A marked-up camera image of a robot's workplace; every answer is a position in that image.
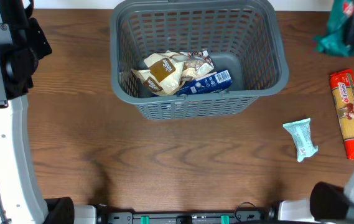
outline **barcode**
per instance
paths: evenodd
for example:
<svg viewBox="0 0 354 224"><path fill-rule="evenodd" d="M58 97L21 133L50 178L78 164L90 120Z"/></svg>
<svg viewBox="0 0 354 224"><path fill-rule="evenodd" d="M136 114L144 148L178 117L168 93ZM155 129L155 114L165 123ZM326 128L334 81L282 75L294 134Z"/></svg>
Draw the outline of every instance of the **barcode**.
<svg viewBox="0 0 354 224"><path fill-rule="evenodd" d="M218 74L215 74L215 79L217 80L217 83L221 83L231 80L231 76L229 75L228 71L223 71Z"/></svg>
<svg viewBox="0 0 354 224"><path fill-rule="evenodd" d="M190 90L192 91L192 93L196 93L196 88L194 86L190 87Z"/></svg>

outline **red and yellow package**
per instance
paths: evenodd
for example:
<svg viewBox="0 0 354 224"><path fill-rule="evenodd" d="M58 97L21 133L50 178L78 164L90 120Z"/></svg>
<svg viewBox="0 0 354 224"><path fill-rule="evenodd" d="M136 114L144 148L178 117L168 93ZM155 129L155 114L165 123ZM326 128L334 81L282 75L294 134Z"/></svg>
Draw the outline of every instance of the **red and yellow package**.
<svg viewBox="0 0 354 224"><path fill-rule="evenodd" d="M334 73L330 79L345 150L354 159L354 79L353 71Z"/></svg>

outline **brown label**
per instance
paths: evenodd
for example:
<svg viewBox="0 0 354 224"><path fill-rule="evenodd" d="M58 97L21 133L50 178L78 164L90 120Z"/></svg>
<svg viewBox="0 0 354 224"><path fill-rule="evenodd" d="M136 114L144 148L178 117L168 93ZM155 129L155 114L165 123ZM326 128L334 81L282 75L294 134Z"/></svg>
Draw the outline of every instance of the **brown label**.
<svg viewBox="0 0 354 224"><path fill-rule="evenodd" d="M163 81L171 73L175 72L176 69L168 58L163 58L162 60L154 63L149 67L151 74L154 75L158 82Z"/></svg>
<svg viewBox="0 0 354 224"><path fill-rule="evenodd" d="M144 81L144 86L148 87L148 89L150 89L153 93L163 90L163 88L161 88L152 77L149 77L146 81Z"/></svg>

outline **tabletop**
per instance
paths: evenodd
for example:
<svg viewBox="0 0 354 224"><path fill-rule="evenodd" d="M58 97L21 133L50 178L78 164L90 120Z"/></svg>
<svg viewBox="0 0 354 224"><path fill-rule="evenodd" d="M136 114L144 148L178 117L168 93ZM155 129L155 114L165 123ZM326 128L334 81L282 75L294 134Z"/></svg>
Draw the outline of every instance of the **tabletop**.
<svg viewBox="0 0 354 224"><path fill-rule="evenodd" d="M28 94L28 129L44 198L137 212L233 210L309 197L317 182L344 186L345 155L330 74L354 58L314 50L326 12L278 12L289 83L233 116L150 121L110 87L111 10L35 10L53 54ZM319 151L298 163L284 123L311 118Z"/></svg>

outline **blue box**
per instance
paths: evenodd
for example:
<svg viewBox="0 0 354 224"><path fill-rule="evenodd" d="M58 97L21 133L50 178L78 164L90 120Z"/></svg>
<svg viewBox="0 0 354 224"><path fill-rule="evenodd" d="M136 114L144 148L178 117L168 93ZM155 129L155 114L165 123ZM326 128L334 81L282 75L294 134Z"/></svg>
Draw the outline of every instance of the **blue box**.
<svg viewBox="0 0 354 224"><path fill-rule="evenodd" d="M232 85L232 78L228 70L210 73L185 84L176 95L192 95L203 93L219 93Z"/></svg>

